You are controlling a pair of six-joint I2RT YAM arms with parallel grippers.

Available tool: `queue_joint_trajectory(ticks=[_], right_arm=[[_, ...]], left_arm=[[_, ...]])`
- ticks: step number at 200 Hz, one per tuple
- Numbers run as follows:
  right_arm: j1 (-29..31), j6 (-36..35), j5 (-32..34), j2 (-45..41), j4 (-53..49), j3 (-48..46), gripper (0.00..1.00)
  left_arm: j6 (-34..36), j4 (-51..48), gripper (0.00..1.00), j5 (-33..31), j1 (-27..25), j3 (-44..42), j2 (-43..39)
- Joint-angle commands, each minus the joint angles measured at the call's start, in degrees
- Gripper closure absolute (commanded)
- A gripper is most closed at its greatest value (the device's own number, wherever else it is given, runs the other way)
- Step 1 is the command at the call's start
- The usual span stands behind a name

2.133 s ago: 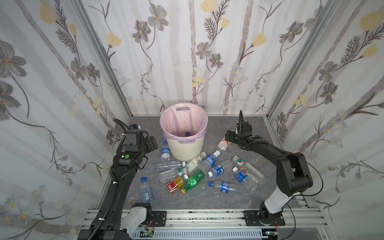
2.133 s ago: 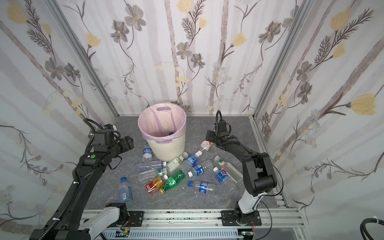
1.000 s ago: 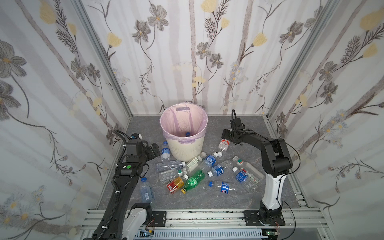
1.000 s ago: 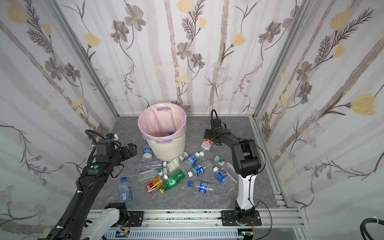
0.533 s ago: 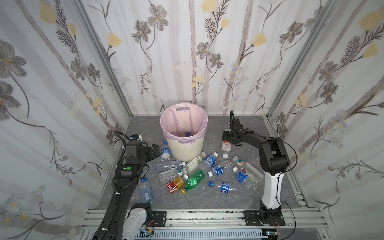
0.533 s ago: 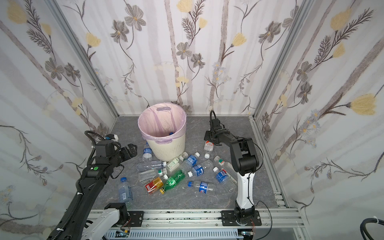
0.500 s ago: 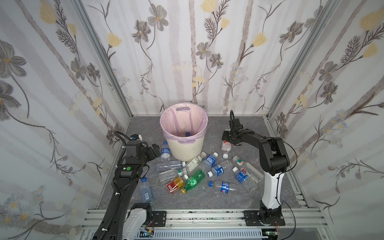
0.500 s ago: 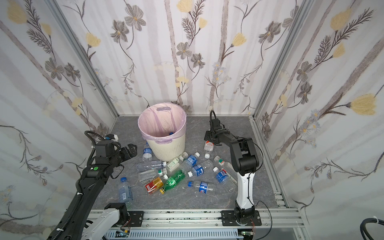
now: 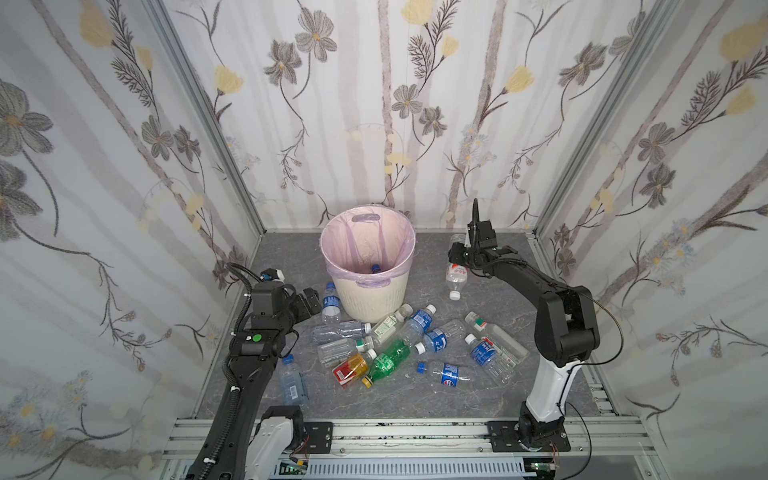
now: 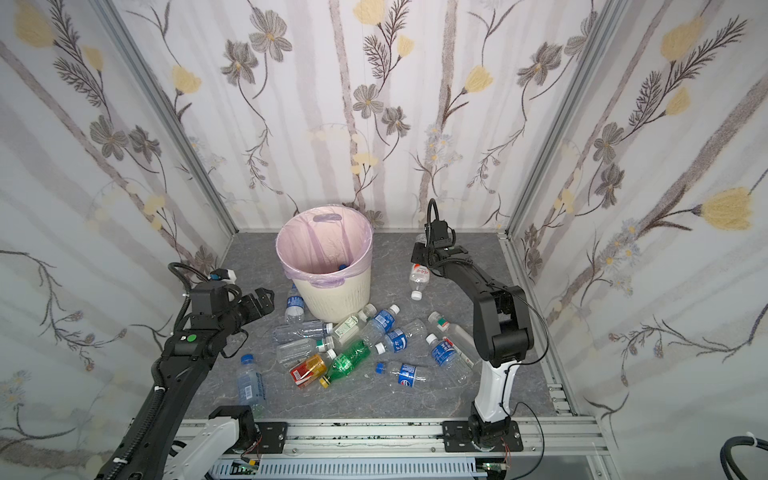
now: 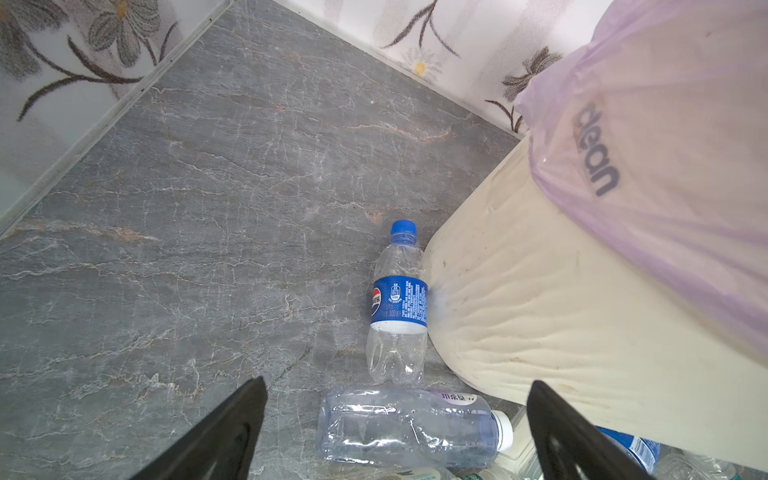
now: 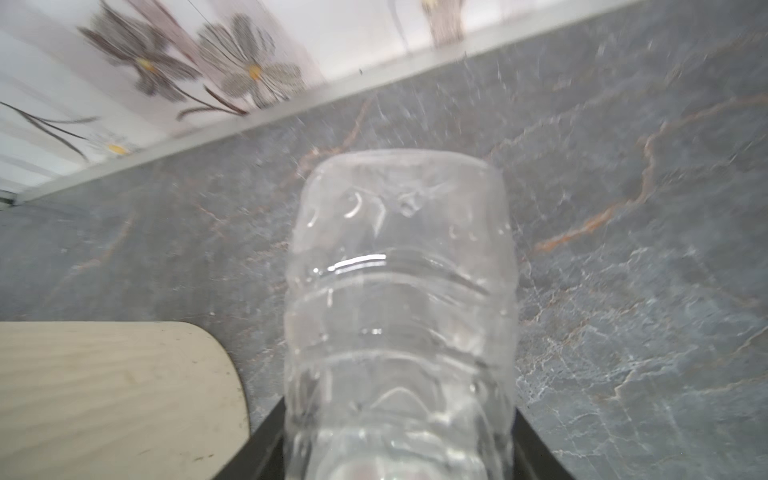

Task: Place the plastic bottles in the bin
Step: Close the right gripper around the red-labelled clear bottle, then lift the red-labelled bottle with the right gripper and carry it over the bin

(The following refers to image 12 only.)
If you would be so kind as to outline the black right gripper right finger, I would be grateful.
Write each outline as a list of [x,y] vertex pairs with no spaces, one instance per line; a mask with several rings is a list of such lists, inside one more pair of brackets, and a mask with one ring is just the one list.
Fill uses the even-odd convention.
[[513,480],[574,480],[575,477],[557,460],[520,409],[512,428],[514,461]]

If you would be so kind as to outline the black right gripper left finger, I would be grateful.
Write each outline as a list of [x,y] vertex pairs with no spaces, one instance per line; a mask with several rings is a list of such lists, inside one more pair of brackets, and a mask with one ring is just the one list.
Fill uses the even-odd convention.
[[284,480],[285,401],[281,399],[214,480]]

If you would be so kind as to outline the clear bottle red white label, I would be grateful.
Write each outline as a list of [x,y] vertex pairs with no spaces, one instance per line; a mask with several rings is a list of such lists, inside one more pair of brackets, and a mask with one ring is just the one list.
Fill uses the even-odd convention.
[[414,149],[320,163],[286,265],[286,476],[509,477],[518,279],[493,165]]

